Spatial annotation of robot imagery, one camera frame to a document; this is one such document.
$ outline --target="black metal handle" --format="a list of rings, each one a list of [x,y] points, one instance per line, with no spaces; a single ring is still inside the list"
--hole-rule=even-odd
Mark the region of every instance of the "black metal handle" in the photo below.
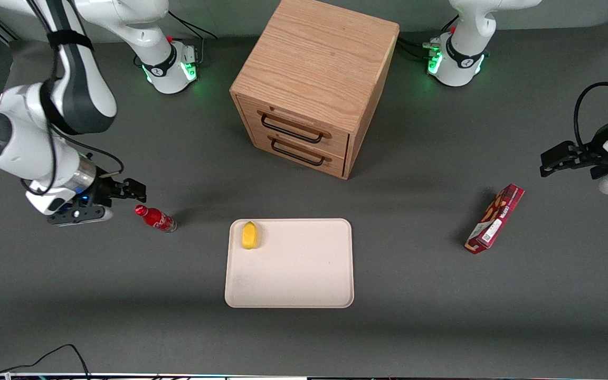
[[[325,162],[325,158],[324,157],[321,157],[320,161],[311,161],[311,159],[304,158],[304,157],[301,157],[301,156],[297,156],[296,154],[290,153],[287,150],[283,150],[283,149],[277,148],[276,147],[276,139],[271,140],[271,149],[273,149],[274,151],[277,151],[278,153],[285,154],[285,156],[298,159],[299,161],[304,161],[307,164],[313,165],[313,166],[321,166],[321,165],[323,165],[323,162]]]
[[[311,144],[318,144],[320,142],[320,140],[323,138],[323,134],[322,133],[318,133],[318,138],[317,139],[310,139],[309,137],[298,135],[295,132],[290,132],[289,130],[285,130],[283,128],[276,127],[275,125],[271,125],[270,123],[267,123],[266,122],[266,117],[267,117],[266,113],[263,113],[262,114],[262,119],[261,119],[262,125],[264,125],[264,127],[267,127],[269,129],[275,130],[276,132],[284,133],[285,135],[288,135],[290,137],[295,137],[295,139],[304,140],[304,141],[306,141],[308,143],[311,143]]]

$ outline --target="table surface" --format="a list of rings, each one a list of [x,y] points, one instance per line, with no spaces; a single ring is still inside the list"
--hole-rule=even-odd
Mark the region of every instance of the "table surface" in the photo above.
[[[109,222],[53,227],[0,170],[0,369],[73,343],[93,372],[608,378],[608,196],[587,170],[538,171],[573,139],[581,90],[608,80],[608,25],[501,31],[458,89],[396,50],[348,181],[251,146],[229,86],[254,43],[208,41],[200,80],[173,96],[127,45],[97,45],[119,111],[81,139],[123,159],[180,226],[161,234],[116,201]],[[18,46],[9,86],[45,78],[48,52]],[[582,133],[605,122],[601,89]],[[471,255],[463,241],[511,182],[526,195]],[[348,219],[353,304],[228,307],[229,226],[243,218]],[[70,351],[38,368],[80,371]]]

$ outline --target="drawer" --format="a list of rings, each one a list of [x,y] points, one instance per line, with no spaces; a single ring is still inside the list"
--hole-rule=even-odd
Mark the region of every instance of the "drawer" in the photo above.
[[[274,133],[253,133],[253,138],[256,147],[269,153],[335,177],[341,178],[344,174],[344,158],[334,154],[326,154],[296,142],[280,139]]]
[[[270,133],[278,140],[312,147],[345,157],[348,134],[322,126],[301,116],[290,115],[263,103],[239,96],[241,110],[253,134]]]

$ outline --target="cardboard box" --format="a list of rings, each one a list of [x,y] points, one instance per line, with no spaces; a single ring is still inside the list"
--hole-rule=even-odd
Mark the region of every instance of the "cardboard box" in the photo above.
[[[497,236],[504,228],[509,216],[513,214],[513,210],[523,194],[524,190],[512,183],[497,194],[494,202],[487,207],[482,221],[478,223],[463,245],[466,250],[477,254],[490,248],[497,240]]]

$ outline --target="red bottle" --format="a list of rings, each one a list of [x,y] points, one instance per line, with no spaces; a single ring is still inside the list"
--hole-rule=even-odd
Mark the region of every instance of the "red bottle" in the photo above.
[[[173,233],[177,229],[177,222],[173,218],[160,212],[155,208],[147,208],[145,205],[137,205],[135,214],[142,216],[142,220],[148,225],[165,233]]]

